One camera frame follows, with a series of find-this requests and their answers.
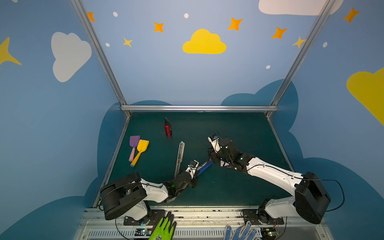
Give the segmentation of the long metal stapler magazine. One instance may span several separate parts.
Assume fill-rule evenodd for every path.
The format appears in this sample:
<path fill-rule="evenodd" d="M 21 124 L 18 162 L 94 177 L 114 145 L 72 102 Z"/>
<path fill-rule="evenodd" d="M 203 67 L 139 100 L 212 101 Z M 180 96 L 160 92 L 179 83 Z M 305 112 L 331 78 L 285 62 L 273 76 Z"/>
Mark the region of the long metal stapler magazine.
<path fill-rule="evenodd" d="M 176 177 L 180 172 L 180 167 L 181 167 L 181 163 L 183 161 L 183 156 L 184 156 L 184 150 L 185 150 L 185 143 L 183 141 L 181 141 L 179 144 L 179 148 L 178 148 L 174 177 Z"/>

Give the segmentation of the red white staple box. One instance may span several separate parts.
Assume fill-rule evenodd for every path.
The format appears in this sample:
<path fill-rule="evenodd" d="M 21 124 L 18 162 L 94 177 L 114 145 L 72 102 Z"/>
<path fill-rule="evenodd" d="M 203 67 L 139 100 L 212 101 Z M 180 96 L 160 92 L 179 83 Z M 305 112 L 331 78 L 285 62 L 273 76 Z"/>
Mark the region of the red white staple box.
<path fill-rule="evenodd" d="M 224 162 L 224 161 L 220 161 L 220 167 L 231 168 L 231 165 L 229 163 Z"/>

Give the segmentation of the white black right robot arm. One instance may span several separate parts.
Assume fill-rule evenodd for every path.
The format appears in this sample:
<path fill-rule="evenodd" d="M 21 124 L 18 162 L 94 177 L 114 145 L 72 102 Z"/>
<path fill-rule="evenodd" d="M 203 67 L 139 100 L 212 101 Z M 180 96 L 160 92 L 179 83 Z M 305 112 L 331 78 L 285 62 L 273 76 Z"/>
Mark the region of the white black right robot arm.
<path fill-rule="evenodd" d="M 248 153 L 232 151 L 226 147 L 210 147 L 208 153 L 214 163 L 263 179 L 291 195 L 282 199 L 264 200 L 256 213 L 261 224 L 270 224 L 283 217 L 301 217 L 312 224 L 321 223 L 331 197 L 314 173 L 303 175 L 291 172 Z"/>

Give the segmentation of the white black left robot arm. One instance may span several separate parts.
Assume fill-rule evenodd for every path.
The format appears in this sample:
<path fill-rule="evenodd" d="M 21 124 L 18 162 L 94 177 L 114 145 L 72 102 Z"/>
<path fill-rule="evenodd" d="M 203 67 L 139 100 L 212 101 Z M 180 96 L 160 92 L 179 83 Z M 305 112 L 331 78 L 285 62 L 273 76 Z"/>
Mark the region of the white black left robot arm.
<path fill-rule="evenodd" d="M 114 220 L 124 214 L 140 221 L 149 214 L 148 201 L 170 203 L 187 187 L 197 185 L 199 170 L 188 168 L 173 180 L 161 184 L 148 182 L 133 172 L 100 190 L 101 206 L 105 219 Z"/>

